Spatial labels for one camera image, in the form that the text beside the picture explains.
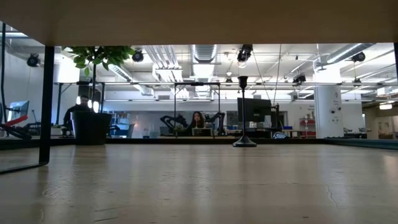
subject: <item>black planter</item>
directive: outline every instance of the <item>black planter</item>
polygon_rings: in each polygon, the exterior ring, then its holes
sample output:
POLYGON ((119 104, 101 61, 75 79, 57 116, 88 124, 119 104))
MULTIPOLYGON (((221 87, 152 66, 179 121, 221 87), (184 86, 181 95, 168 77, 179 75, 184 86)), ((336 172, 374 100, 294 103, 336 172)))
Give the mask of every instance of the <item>black planter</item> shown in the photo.
POLYGON ((94 112, 73 112, 72 124, 76 144, 103 145, 109 131, 112 115, 94 112))

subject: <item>potted plant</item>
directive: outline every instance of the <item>potted plant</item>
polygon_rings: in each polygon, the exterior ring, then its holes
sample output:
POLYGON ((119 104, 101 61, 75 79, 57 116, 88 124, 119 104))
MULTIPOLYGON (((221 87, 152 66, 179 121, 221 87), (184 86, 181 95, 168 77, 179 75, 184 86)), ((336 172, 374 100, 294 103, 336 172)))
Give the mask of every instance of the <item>potted plant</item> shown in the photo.
MULTIPOLYGON (((97 65, 102 65, 109 70, 109 65, 120 66, 124 60, 135 53, 134 49, 129 46, 68 47, 67 51, 72 54, 76 68, 84 69, 86 76, 89 76, 92 71, 93 89, 96 85, 97 65)), ((112 116, 106 113, 94 113, 93 103, 94 94, 91 97, 91 112, 76 111, 72 113, 72 124, 77 144, 105 144, 112 116)))

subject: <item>table surface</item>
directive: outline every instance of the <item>table surface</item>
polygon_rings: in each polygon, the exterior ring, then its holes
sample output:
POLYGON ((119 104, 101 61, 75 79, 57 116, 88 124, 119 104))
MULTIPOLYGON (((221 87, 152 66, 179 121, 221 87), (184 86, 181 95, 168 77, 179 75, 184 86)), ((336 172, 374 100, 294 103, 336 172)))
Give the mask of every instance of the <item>table surface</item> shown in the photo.
POLYGON ((332 145, 59 146, 0 177, 0 223, 396 224, 397 167, 398 151, 332 145))

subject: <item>person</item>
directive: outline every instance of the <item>person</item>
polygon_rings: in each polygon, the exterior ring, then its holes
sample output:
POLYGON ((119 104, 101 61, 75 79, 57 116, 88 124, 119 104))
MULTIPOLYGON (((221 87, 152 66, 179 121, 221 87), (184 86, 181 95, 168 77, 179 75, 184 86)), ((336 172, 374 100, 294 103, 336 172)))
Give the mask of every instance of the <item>person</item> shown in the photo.
POLYGON ((63 125, 66 127, 69 127, 70 129, 72 128, 72 126, 70 124, 70 120, 71 120, 70 113, 75 112, 75 111, 90 112, 90 108, 88 107, 88 96, 81 95, 80 96, 80 105, 76 104, 75 106, 72 106, 65 113, 65 116, 63 117, 63 125))
POLYGON ((191 124, 185 129, 187 135, 192 135, 193 128, 204 128, 205 119, 199 111, 193 112, 191 124))

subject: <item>computer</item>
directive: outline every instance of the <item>computer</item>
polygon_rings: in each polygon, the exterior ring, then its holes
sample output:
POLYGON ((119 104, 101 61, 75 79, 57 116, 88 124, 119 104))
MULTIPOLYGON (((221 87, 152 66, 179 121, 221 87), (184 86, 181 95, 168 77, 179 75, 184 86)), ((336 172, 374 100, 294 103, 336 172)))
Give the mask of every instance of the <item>computer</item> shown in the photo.
POLYGON ((13 119, 20 118, 21 116, 27 115, 28 109, 29 100, 11 103, 8 111, 7 121, 11 121, 13 119))
MULTIPOLYGON (((266 115, 271 115, 271 100, 244 99, 244 120, 245 122, 264 122, 266 115)), ((238 98, 238 118, 243 121, 242 98, 238 98)))

